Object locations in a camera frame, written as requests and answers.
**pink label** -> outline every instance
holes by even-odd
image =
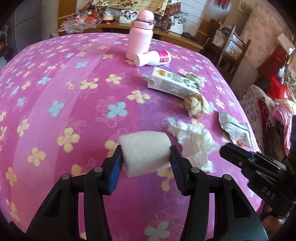
[[[160,61],[159,61],[160,63],[169,62],[170,58],[168,56],[167,51],[165,50],[156,50],[156,51],[160,56]]]

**metal rivet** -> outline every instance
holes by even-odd
[[[97,173],[99,173],[99,172],[103,171],[103,168],[101,168],[101,167],[95,167],[94,171],[97,172]]]
[[[70,175],[68,173],[62,175],[63,180],[67,180],[67,179],[69,179],[69,177],[70,177]]]
[[[200,172],[199,168],[197,168],[197,167],[193,167],[193,168],[191,168],[191,171],[192,171],[193,173],[199,173],[199,172]]]
[[[232,177],[228,174],[224,175],[224,179],[226,179],[227,181],[230,181],[232,179]]]

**pink bedsheet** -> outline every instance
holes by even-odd
[[[212,113],[192,118],[182,99],[147,88],[145,78],[153,67],[137,68],[126,60],[127,40],[128,35],[111,33],[50,39],[27,47],[0,72],[0,208],[23,231],[62,174],[79,175],[99,166],[112,155],[120,135],[163,131],[181,152],[167,132],[169,123],[182,120],[203,126],[220,145],[226,140],[217,111],[248,123],[233,92],[207,58],[162,41],[151,43],[151,50],[173,55],[162,68],[205,78],[201,92]],[[252,139],[258,150],[253,133]],[[260,198],[246,186],[237,167],[218,151],[209,160],[215,166],[212,175],[230,174],[253,207],[259,207]],[[134,179],[122,169],[117,189],[104,200],[116,241],[158,240],[164,231],[170,234],[161,240],[179,240],[189,203],[189,197],[177,190],[171,169]],[[211,203],[208,237],[213,234],[213,210]],[[79,212],[83,223],[82,205]],[[85,237],[84,224],[80,230]]]

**bottle cap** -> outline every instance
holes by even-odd
[[[133,57],[133,61],[136,67],[142,67],[148,63],[146,61],[145,55],[142,53],[135,54]]]
[[[132,22],[132,26],[136,28],[143,29],[153,29],[154,28],[154,14],[149,10],[143,10],[139,12],[136,20]]]

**milk carton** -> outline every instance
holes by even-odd
[[[200,94],[199,85],[194,81],[158,67],[154,67],[147,87],[164,91],[183,99],[194,93]]]

